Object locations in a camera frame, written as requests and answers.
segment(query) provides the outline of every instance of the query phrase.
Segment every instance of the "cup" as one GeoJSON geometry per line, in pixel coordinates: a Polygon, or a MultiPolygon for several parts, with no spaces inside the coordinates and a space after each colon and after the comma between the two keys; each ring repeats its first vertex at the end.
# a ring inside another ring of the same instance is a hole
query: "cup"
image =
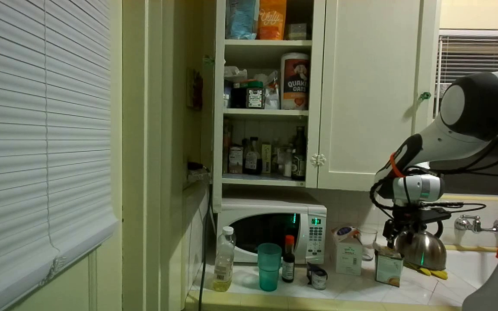
{"type": "Polygon", "coordinates": [[[258,245],[260,286],[274,292],[279,286],[279,269],[282,262],[282,248],[277,243],[258,245]]]}

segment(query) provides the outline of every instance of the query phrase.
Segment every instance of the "stainless steel kettle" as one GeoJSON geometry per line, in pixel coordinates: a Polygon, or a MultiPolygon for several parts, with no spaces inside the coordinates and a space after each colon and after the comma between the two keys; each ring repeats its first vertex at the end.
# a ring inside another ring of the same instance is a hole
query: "stainless steel kettle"
{"type": "Polygon", "coordinates": [[[441,221],[438,221],[434,235],[426,231],[426,226],[417,231],[402,231],[395,238],[395,247],[405,255],[403,264],[409,267],[445,269],[447,248],[440,240],[441,231],[441,221]]]}

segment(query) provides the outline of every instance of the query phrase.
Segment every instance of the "cabinet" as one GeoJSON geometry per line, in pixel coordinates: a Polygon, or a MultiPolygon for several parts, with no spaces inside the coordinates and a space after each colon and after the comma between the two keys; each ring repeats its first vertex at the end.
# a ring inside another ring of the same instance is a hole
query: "cabinet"
{"type": "Polygon", "coordinates": [[[227,1],[217,0],[215,207],[236,184],[369,190],[390,153],[429,121],[429,103],[417,98],[434,93],[440,1],[289,0],[305,6],[308,39],[227,39],[227,1]],[[307,110],[225,105],[225,64],[279,69],[288,51],[310,55],[307,110]],[[229,172],[225,140],[286,141],[301,124],[308,131],[307,179],[229,172]]]}
{"type": "Polygon", "coordinates": [[[307,186],[369,190],[391,152],[428,122],[438,46],[436,0],[329,0],[320,117],[307,186]]]}

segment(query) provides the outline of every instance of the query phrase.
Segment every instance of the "white microwave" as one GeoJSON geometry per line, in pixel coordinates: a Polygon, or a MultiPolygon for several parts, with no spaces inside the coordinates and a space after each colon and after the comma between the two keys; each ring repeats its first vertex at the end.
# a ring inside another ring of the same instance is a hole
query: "white microwave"
{"type": "Polygon", "coordinates": [[[284,248],[284,236],[296,236],[296,262],[324,264],[327,207],[308,197],[224,198],[218,228],[234,226],[236,262],[256,262],[256,247],[274,241],[284,248]]]}

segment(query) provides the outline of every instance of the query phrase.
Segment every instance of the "countertop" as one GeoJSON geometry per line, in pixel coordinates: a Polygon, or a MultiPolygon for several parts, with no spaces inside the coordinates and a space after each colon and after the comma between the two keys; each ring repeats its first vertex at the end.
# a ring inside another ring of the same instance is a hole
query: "countertop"
{"type": "MultiPolygon", "coordinates": [[[[246,311],[246,309],[291,309],[291,311],[332,311],[332,309],[424,309],[455,311],[492,274],[497,264],[493,252],[448,250],[448,279],[426,276],[415,269],[403,267],[402,286],[377,283],[374,279],[374,260],[364,260],[360,276],[338,274],[329,266],[326,290],[315,290],[307,283],[307,269],[296,267],[296,279],[279,279],[275,292],[263,292],[258,286],[256,266],[234,266],[234,281],[227,292],[215,292],[206,285],[203,290],[205,311],[246,311]]],[[[199,286],[192,286],[187,297],[187,309],[198,311],[199,286]]]]}

